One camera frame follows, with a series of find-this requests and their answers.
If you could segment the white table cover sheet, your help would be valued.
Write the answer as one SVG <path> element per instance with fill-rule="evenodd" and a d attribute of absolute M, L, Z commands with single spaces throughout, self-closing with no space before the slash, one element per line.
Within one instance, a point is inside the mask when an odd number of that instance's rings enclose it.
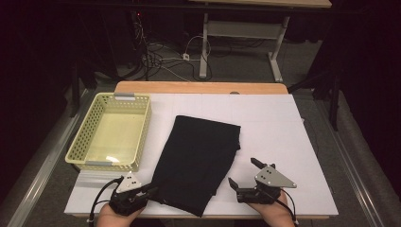
<path fill-rule="evenodd" d="M 252 157 L 297 184 L 285 189 L 293 198 L 298 218 L 328 218 L 339 214 L 322 168 L 311 146 L 292 95 L 151 94 L 148 136 L 136 178 L 149 183 L 176 115 L 235 124 L 241 127 L 241 150 L 203 218 L 258 218 L 247 204 L 238 203 L 227 177 L 240 187 L 255 185 L 258 168 Z M 125 172 L 82 170 L 64 213 L 87 218 L 100 188 Z"/>

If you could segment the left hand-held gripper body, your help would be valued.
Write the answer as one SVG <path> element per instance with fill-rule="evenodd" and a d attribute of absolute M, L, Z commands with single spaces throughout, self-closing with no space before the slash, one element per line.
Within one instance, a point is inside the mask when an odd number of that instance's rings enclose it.
<path fill-rule="evenodd" d="M 113 191 L 109 205 L 116 214 L 127 217 L 144 208 L 147 203 L 142 184 L 132 172 L 128 172 Z"/>

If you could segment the black metal stand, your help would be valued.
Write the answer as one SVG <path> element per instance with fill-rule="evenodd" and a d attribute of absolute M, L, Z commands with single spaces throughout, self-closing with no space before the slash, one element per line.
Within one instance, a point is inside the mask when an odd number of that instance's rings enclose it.
<path fill-rule="evenodd" d="M 312 89 L 312 96 L 317 100 L 329 100 L 328 121 L 332 128 L 338 129 L 338 109 L 340 96 L 340 77 L 337 73 L 324 70 L 320 73 L 312 74 L 306 79 L 288 87 L 288 92 L 292 94 L 300 89 Z"/>
<path fill-rule="evenodd" d="M 83 83 L 85 88 L 95 89 L 96 79 L 95 71 L 88 61 L 76 60 L 71 66 L 71 98 L 72 111 L 71 117 L 74 117 L 80 106 L 80 83 Z"/>

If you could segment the person's right hand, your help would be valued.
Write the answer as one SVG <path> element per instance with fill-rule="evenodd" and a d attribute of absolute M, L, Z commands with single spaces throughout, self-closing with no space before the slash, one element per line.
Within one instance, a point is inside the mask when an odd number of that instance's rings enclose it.
<path fill-rule="evenodd" d="M 249 203 L 270 227 L 295 227 L 290 212 L 278 202 L 273 204 Z"/>

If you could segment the dark curtain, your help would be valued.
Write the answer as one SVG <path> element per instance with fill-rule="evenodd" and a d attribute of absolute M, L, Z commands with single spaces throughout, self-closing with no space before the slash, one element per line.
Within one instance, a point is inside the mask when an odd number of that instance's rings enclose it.
<path fill-rule="evenodd" d="M 401 197 L 401 0 L 370 0 L 345 73 L 351 112 Z"/>
<path fill-rule="evenodd" d="M 0 0 L 0 202 L 67 104 L 64 18 L 54 0 Z"/>

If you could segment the grey floor rail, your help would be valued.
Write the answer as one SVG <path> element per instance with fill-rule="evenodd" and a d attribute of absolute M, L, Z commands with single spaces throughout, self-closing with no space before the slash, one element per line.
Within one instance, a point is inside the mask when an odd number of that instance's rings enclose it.
<path fill-rule="evenodd" d="M 348 149 L 345 147 L 344 142 L 340 138 L 337 131 L 334 130 L 333 126 L 328 120 L 328 111 L 326 110 L 326 105 L 322 101 L 316 102 L 317 108 L 320 114 L 323 116 L 323 122 L 328 127 L 331 136 L 333 137 L 335 144 L 338 148 L 338 154 L 340 156 L 340 161 L 344 167 L 344 172 L 347 175 L 348 181 L 354 190 L 354 194 L 357 197 L 360 208 L 362 209 L 365 218 L 369 222 L 370 227 L 385 227 L 382 218 L 377 213 L 377 209 L 372 200 L 370 192 L 362 181 L 360 174 L 354 162 L 349 155 Z"/>
<path fill-rule="evenodd" d="M 84 227 L 84 218 L 64 213 L 78 172 L 64 154 L 92 101 L 94 92 L 78 96 L 79 109 L 69 104 L 0 206 L 0 227 Z"/>

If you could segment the person's left hand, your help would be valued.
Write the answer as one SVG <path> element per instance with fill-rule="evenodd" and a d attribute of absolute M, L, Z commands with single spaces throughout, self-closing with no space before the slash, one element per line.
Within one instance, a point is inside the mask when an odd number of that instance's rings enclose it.
<path fill-rule="evenodd" d="M 137 210 L 128 216 L 116 214 L 111 206 L 106 203 L 100 209 L 96 227 L 130 227 L 132 222 L 142 213 L 143 209 Z"/>

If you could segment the yellow plastic basket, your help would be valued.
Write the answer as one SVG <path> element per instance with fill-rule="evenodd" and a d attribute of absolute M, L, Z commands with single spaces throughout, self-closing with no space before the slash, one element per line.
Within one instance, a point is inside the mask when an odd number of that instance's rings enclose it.
<path fill-rule="evenodd" d="M 138 170 L 150 117 L 148 94 L 97 94 L 65 162 L 80 170 Z"/>

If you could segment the white-legged desk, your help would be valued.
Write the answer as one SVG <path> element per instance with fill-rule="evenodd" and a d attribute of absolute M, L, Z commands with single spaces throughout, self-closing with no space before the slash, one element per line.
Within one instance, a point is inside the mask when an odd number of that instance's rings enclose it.
<path fill-rule="evenodd" d="M 231 4 L 236 7 L 256 7 L 257 9 L 330 9 L 329 0 L 191 0 L 202 3 L 206 7 L 214 4 Z M 200 53 L 199 77 L 205 79 L 211 72 L 208 70 L 208 50 L 211 49 L 209 37 L 252 38 L 275 40 L 274 49 L 268 53 L 268 62 L 274 80 L 282 82 L 283 78 L 278 66 L 277 56 L 284 40 L 289 15 L 285 15 L 279 23 L 253 23 L 240 19 L 238 22 L 212 20 L 209 14 L 203 14 L 202 46 Z"/>

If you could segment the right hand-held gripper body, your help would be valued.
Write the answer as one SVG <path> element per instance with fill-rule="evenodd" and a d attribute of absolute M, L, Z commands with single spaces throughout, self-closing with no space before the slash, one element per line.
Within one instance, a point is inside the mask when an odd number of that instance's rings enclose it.
<path fill-rule="evenodd" d="M 296 188 L 297 184 L 280 173 L 275 164 L 256 164 L 260 171 L 254 176 L 256 186 L 239 188 L 235 186 L 238 202 L 275 203 L 281 195 L 281 189 Z"/>

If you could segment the black knit vest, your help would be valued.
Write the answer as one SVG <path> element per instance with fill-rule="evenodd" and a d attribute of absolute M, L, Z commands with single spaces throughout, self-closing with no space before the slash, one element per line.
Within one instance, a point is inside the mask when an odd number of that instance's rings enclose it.
<path fill-rule="evenodd" d="M 240 150 L 237 125 L 178 115 L 155 168 L 154 201 L 197 217 L 203 212 Z"/>

